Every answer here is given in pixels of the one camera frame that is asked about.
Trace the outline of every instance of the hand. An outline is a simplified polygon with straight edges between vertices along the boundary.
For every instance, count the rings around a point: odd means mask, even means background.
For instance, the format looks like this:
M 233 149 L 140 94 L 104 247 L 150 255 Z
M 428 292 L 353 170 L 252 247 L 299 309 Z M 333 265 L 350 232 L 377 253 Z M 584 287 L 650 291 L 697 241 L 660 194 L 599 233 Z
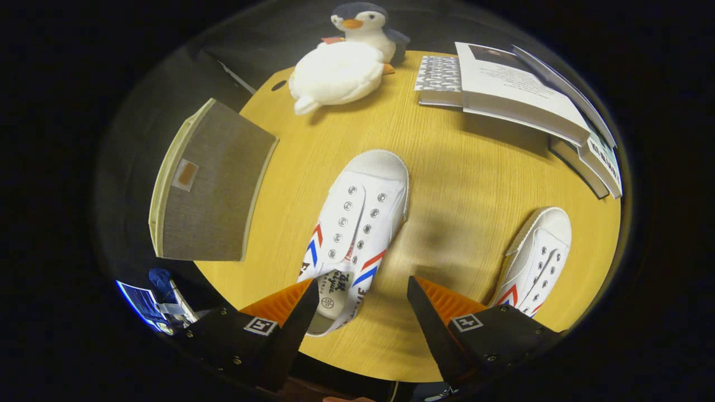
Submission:
M 372 399 L 367 399 L 367 398 L 358 398 L 358 399 L 353 399 L 352 401 L 349 401 L 347 399 L 340 399 L 336 398 L 334 396 L 328 396 L 327 398 L 323 398 L 322 402 L 375 402 Z

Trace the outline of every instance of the white sneaker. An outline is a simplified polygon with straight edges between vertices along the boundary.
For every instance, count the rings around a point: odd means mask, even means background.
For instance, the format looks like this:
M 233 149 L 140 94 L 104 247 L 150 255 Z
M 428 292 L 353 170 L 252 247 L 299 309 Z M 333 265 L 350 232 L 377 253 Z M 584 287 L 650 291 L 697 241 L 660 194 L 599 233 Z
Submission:
M 381 149 L 355 157 L 332 184 L 298 276 L 298 282 L 317 278 L 319 284 L 307 335 L 326 335 L 355 318 L 407 219 L 408 190 L 405 163 Z
M 534 212 L 506 252 L 488 307 L 509 304 L 531 317 L 556 284 L 571 247 L 571 221 L 561 208 Z

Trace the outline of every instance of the light wood surface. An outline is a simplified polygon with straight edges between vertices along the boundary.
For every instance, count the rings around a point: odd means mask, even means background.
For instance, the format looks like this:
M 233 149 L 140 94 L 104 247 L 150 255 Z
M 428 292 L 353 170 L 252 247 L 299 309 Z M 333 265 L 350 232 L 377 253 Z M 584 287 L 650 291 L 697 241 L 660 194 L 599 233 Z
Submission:
M 620 201 L 603 200 L 547 150 L 547 134 L 460 109 L 418 104 L 422 55 L 408 52 L 396 73 L 351 104 L 295 116 L 276 73 L 241 115 L 280 139 L 265 173 L 245 261 L 199 262 L 236 308 L 295 282 L 327 191 L 343 167 L 369 149 L 388 149 L 410 171 L 408 219 L 388 248 L 356 319 L 300 351 L 365 376 L 439 381 L 437 365 L 407 301 L 419 275 L 482 303 L 496 287 L 504 252 L 537 208 L 562 207 L 573 242 L 561 277 L 534 317 L 552 330 L 572 325 L 608 272 Z

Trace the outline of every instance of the stack of books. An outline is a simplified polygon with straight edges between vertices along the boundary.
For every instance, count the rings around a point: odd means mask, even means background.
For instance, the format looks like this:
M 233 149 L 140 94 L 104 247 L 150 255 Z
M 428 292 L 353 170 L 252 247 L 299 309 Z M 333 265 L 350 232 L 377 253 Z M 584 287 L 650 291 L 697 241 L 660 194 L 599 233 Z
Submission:
M 149 231 L 157 257 L 241 261 L 277 142 L 216 99 L 188 118 L 154 184 Z
M 424 56 L 420 104 L 461 107 L 550 134 L 549 150 L 598 198 L 623 194 L 611 131 L 588 99 L 556 70 L 513 46 L 507 52 L 456 42 L 457 57 Z

